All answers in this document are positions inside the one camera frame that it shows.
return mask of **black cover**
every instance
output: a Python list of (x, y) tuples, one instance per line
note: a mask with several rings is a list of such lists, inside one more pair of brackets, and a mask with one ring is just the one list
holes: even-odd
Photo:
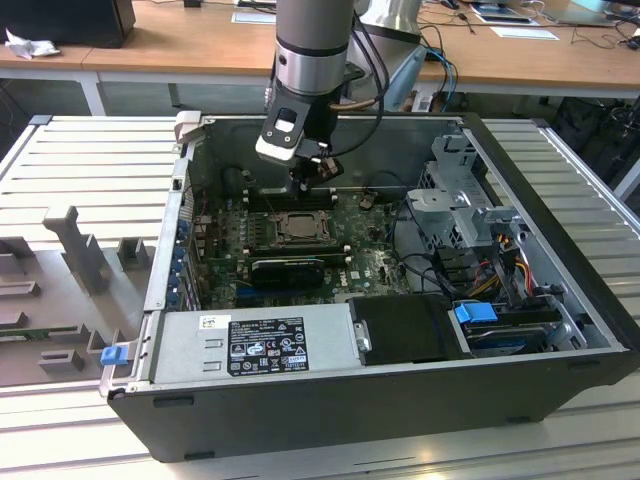
[(423, 363), (461, 358), (442, 297), (393, 295), (349, 300), (354, 322), (367, 325), (373, 346), (365, 365)]
[[(136, 21), (131, 0), (6, 0), (0, 25), (29, 40), (119, 48)], [(2, 39), (6, 35), (2, 28)]]

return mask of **white paper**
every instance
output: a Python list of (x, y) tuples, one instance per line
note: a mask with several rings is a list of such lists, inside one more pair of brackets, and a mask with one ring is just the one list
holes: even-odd
[(503, 38), (529, 38), (534, 40), (560, 40), (548, 30), (533, 28), (491, 27), (491, 30)]
[(27, 40), (13, 35), (9, 30), (5, 31), (7, 32), (7, 41), (4, 42), (4, 46), (18, 57), (31, 60), (33, 57), (44, 57), (60, 53), (60, 50), (49, 40)]
[(236, 12), (231, 15), (231, 23), (255, 23), (258, 25), (275, 25), (276, 16), (270, 13)]

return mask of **blue drive latch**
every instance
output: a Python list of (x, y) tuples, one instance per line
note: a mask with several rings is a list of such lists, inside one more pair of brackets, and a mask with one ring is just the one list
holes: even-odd
[(496, 315), (490, 303), (463, 303), (454, 310), (459, 323), (496, 322)]

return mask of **sticker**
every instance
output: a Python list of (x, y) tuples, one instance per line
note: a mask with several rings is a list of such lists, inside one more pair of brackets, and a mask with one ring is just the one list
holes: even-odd
[(201, 315), (200, 330), (208, 328), (226, 328), (231, 321), (231, 315)]
[(2, 342), (26, 342), (27, 337), (23, 335), (6, 335), (4, 337), (0, 337), (0, 343)]
[(302, 317), (229, 321), (228, 325), (229, 375), (238, 377), (309, 370)]

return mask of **computer case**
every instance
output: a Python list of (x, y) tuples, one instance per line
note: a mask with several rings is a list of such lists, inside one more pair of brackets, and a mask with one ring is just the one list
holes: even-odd
[(21, 0), (0, 6), (0, 24), (12, 34), (56, 44), (120, 48), (135, 21), (131, 0)]

